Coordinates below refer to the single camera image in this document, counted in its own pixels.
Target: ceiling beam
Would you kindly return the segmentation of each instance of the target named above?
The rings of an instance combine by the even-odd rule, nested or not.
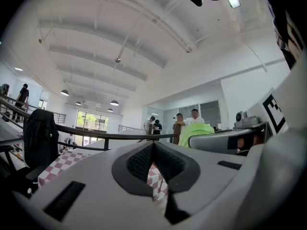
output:
[[[104,76],[104,75],[100,75],[100,74],[97,74],[97,73],[94,74],[92,72],[88,72],[88,71],[85,71],[83,69],[76,69],[76,68],[71,69],[71,68],[68,68],[68,67],[65,67],[65,66],[59,66],[58,65],[58,70],[62,71],[62,72],[67,72],[67,73],[70,73],[70,74],[86,77],[86,78],[89,78],[89,79],[93,79],[93,80],[96,80],[96,81],[99,81],[99,82],[102,82],[102,83],[110,84],[110,85],[113,85],[113,86],[116,86],[116,87],[119,87],[119,88],[122,88],[122,89],[125,89],[125,90],[128,90],[128,91],[134,92],[136,90],[136,87],[134,87],[132,85],[120,82],[120,81],[115,80],[115,79],[113,79],[112,82],[111,82],[111,79]]]
[[[99,29],[93,29],[93,27],[86,26],[86,25],[77,25],[77,24],[71,24],[71,23],[65,23],[65,24],[59,24],[59,23],[50,23],[50,21],[40,21],[39,23],[40,28],[47,28],[50,29],[51,27],[54,29],[63,29],[63,30],[70,30],[70,31],[77,31],[81,33],[86,33],[94,36],[98,36],[100,38],[112,41],[120,46],[125,42],[125,37],[120,36],[116,34],[114,31],[111,31],[110,29],[104,28],[104,30]],[[130,49],[131,51],[135,51],[137,49],[137,41],[133,38],[129,38],[126,43],[126,48]],[[142,48],[139,48],[137,53],[154,64],[158,65],[161,68],[164,68],[167,64],[167,61],[165,59],[162,59],[161,57],[154,55],[150,50],[144,49],[144,46]]]
[[[108,59],[108,58],[97,56],[97,55],[94,57],[94,55],[92,53],[86,52],[86,51],[83,51],[83,50],[80,50],[80,49],[76,49],[76,48],[70,47],[69,50],[68,50],[64,46],[50,45],[49,51],[54,52],[54,53],[60,53],[60,54],[65,54],[65,55],[69,55],[69,56],[83,58],[83,59],[90,60],[90,61],[102,64],[102,65],[105,65],[105,66],[108,66],[108,67],[111,67],[111,68],[115,67],[115,61],[112,60],[112,59]],[[133,68],[130,68],[128,66],[124,67],[124,65],[121,62],[117,63],[116,70],[127,73],[127,74],[134,76],[138,79],[141,79],[143,81],[145,81],[146,78],[147,78],[147,75],[145,75],[144,73],[137,71]]]
[[[79,87],[79,88],[86,89],[86,90],[95,91],[95,92],[98,92],[98,93],[101,93],[101,94],[105,94],[105,95],[109,94],[111,96],[119,97],[119,98],[125,99],[125,100],[128,99],[127,95],[123,95],[123,94],[116,93],[116,92],[113,92],[113,91],[103,91],[101,89],[95,89],[90,85],[81,84],[81,83],[78,83],[78,82],[73,81],[73,80],[66,81],[66,83],[69,84],[69,85],[73,85],[73,86],[76,86],[76,87]]]

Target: white ceiling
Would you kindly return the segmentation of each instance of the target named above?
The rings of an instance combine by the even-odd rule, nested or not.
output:
[[[211,35],[272,24],[264,0],[240,0],[237,9],[227,0],[203,0],[202,7],[189,0],[32,2],[42,46],[72,95],[70,104],[77,97],[124,105],[148,76],[163,74],[168,62],[199,50]]]

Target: green cushion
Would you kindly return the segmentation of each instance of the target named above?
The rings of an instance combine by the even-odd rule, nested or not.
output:
[[[189,138],[191,136],[210,135],[210,134],[214,134],[214,129],[210,125],[204,123],[190,124],[180,134],[178,145],[188,148]]]

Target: checkered tablecloth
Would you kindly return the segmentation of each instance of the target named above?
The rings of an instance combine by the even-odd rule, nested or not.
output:
[[[77,153],[73,151],[67,151],[61,154],[38,176],[39,187],[42,187],[47,182],[63,173],[63,171],[88,156],[90,156],[90,154]],[[154,164],[148,172],[147,184],[153,188],[154,201],[158,201],[167,195],[167,184]]]

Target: table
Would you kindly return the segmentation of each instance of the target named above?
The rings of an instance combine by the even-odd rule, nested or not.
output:
[[[78,149],[77,151],[72,150],[62,153],[38,176],[38,186],[44,186],[80,160],[91,156],[91,152],[92,151],[85,149]],[[150,167],[148,172],[147,184],[153,188],[154,202],[158,202],[162,199],[164,201],[166,200],[168,192],[167,183],[154,164]]]

